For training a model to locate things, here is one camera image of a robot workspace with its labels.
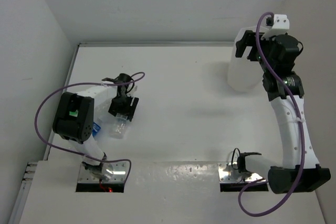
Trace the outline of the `blue white label clear bottle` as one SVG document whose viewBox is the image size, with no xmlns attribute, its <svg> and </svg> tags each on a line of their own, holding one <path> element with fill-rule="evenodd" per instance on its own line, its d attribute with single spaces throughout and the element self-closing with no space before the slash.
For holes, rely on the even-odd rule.
<svg viewBox="0 0 336 224">
<path fill-rule="evenodd" d="M 118 122 L 113 116 L 112 123 L 109 129 L 109 135 L 112 138 L 122 139 L 127 131 L 129 121 L 126 122 Z"/>
</svg>

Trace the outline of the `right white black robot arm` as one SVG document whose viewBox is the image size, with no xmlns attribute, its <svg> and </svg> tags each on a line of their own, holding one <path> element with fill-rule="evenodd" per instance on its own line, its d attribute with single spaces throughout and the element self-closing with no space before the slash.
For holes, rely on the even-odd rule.
<svg viewBox="0 0 336 224">
<path fill-rule="evenodd" d="M 316 190 L 331 179 L 331 172 L 320 165 L 312 149 L 304 117 L 303 84 L 293 71 L 303 51 L 302 42 L 287 33 L 266 37 L 248 29 L 235 45 L 235 59 L 250 47 L 247 59 L 261 66 L 263 87 L 276 116 L 283 151 L 280 165 L 259 152 L 241 153 L 239 172 L 257 172 L 275 194 Z"/>
</svg>

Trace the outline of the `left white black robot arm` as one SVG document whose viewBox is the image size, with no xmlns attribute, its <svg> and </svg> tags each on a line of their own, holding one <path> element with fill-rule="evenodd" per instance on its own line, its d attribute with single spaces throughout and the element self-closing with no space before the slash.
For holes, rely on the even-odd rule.
<svg viewBox="0 0 336 224">
<path fill-rule="evenodd" d="M 86 169 L 100 173 L 107 160 L 95 139 L 104 124 L 109 126 L 112 137 L 124 136 L 139 102 L 135 90 L 133 76 L 121 73 L 85 90 L 61 95 L 52 129 L 83 154 Z"/>
</svg>

